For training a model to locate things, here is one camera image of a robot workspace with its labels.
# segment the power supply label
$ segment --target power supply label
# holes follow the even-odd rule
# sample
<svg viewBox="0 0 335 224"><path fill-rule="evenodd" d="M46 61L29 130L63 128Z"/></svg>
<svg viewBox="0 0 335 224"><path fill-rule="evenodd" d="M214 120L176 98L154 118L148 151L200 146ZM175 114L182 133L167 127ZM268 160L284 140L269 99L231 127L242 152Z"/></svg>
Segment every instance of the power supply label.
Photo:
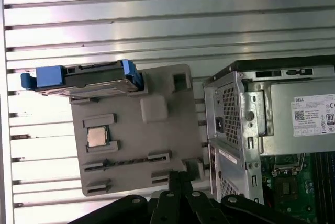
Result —
<svg viewBox="0 0 335 224"><path fill-rule="evenodd" d="M291 109L295 137L335 133L335 94L295 97Z"/></svg>

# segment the screw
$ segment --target screw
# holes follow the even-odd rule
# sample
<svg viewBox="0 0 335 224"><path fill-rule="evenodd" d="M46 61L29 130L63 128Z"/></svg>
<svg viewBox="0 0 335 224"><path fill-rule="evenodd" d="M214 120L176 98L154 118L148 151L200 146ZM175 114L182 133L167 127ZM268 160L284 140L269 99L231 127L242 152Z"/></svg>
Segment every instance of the screw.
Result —
<svg viewBox="0 0 335 224"><path fill-rule="evenodd" d="M199 197L200 195L201 195L201 194L200 194L199 192L193 192L193 193L192 193L192 196L193 196L193 197Z"/></svg>
<svg viewBox="0 0 335 224"><path fill-rule="evenodd" d="M228 201L229 201L230 203L236 203L236 202L237 202L237 199L234 198L234 197L229 197L229 198L228 198Z"/></svg>

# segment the blue plastic clip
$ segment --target blue plastic clip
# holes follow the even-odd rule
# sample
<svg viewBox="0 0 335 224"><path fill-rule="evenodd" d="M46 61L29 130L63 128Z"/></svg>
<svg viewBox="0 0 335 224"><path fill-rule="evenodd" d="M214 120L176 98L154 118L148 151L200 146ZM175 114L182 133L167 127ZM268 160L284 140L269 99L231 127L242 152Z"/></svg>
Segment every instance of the blue plastic clip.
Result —
<svg viewBox="0 0 335 224"><path fill-rule="evenodd" d="M136 86L138 86L140 89L143 88L143 78L138 73L135 64L127 59L122 60L122 64L124 66L124 74L125 76L129 76L132 78L132 81Z"/></svg>
<svg viewBox="0 0 335 224"><path fill-rule="evenodd" d="M23 89L29 89L34 91L37 87L36 77L30 76L29 73L22 73L21 86Z"/></svg>

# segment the motherboard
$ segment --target motherboard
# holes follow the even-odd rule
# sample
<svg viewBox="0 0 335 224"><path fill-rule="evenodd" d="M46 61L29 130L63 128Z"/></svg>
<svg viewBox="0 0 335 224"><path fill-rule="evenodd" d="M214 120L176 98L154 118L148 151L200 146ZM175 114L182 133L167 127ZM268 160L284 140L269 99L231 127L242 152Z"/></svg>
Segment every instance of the motherboard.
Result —
<svg viewBox="0 0 335 224"><path fill-rule="evenodd" d="M261 163L264 203L307 223L318 223L310 154L268 156Z"/></svg>

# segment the green circuit board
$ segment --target green circuit board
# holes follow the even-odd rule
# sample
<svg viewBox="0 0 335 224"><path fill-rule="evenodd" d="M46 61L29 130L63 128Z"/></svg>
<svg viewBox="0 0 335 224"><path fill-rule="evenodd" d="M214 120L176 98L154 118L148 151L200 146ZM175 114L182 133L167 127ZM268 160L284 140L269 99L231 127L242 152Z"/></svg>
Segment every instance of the green circuit board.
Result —
<svg viewBox="0 0 335 224"><path fill-rule="evenodd" d="M295 158L293 155L281 157L287 162L294 162ZM281 173L274 177L274 156L262 158L261 163L265 204L307 223L317 223L309 153L305 154L303 168L297 175Z"/></svg>

